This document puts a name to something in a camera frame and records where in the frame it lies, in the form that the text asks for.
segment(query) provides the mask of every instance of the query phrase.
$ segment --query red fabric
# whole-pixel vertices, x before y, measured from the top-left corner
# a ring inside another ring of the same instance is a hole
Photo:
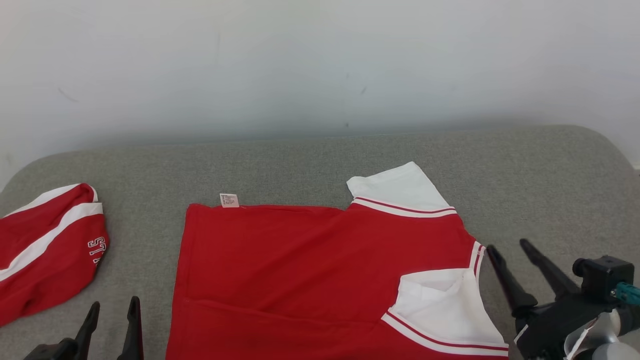
[[[58,227],[71,208],[92,203],[93,197],[90,186],[79,184],[44,204],[0,218],[0,270],[7,269],[29,245]],[[61,304],[86,287],[104,254],[100,250],[102,240],[99,246],[89,246],[99,238],[104,239],[106,249],[109,237],[102,211],[66,226],[42,255],[0,281],[0,326]]]
[[[474,243],[458,215],[192,204],[166,358],[468,359],[380,318],[400,276],[468,268]]]

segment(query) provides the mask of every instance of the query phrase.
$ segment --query wall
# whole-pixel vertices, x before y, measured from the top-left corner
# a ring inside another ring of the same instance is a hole
[[[2,0],[0,188],[118,143],[581,124],[640,163],[640,2]]]

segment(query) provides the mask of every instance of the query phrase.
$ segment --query gray fabric surface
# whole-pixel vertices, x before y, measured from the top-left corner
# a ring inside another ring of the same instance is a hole
[[[345,182],[415,161],[468,231],[495,244],[540,302],[552,300],[525,258],[527,237],[570,272],[578,257],[603,254],[640,264],[640,183],[603,136],[573,126],[282,142],[120,147],[49,156],[20,171],[0,193],[0,215],[53,188],[97,189],[111,248],[89,287],[68,302],[0,329],[0,357],[22,359],[39,343],[73,337],[93,301],[100,321],[90,359],[122,350],[129,299],[142,303],[144,348],[161,359],[169,334],[180,238],[187,206],[241,204],[345,208]],[[480,275],[484,306],[510,340],[513,321],[488,260]],[[625,341],[640,348],[640,336]],[[511,355],[519,358],[512,348]]]

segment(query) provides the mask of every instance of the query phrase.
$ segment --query white care label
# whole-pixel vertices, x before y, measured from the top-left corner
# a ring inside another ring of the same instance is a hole
[[[238,195],[234,193],[221,193],[220,203],[223,208],[239,208]]]

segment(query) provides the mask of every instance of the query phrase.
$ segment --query red and white shirt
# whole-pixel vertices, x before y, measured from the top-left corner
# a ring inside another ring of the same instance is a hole
[[[413,162],[345,211],[190,205],[166,358],[504,359],[484,247]]]
[[[87,184],[45,192],[0,218],[0,326],[79,293],[108,245],[102,204]]]

